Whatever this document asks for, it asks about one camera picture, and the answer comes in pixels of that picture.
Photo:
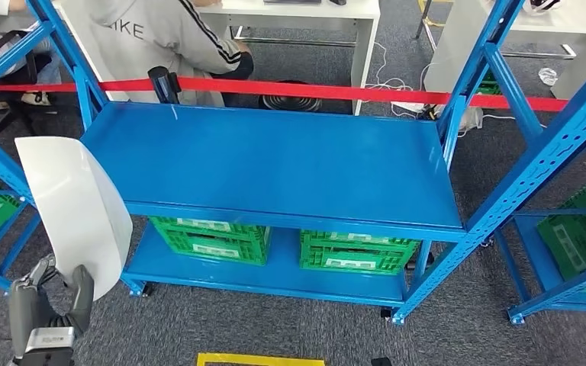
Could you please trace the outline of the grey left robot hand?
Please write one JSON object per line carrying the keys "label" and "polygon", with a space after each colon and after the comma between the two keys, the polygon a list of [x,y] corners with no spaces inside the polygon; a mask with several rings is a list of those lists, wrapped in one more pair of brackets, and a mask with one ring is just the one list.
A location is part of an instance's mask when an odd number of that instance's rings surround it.
{"label": "grey left robot hand", "polygon": [[11,283],[8,320],[16,365],[72,365],[75,340],[89,329],[95,282],[84,265],[68,279],[72,306],[54,310],[43,285],[59,274],[55,256],[43,257],[25,276]]}

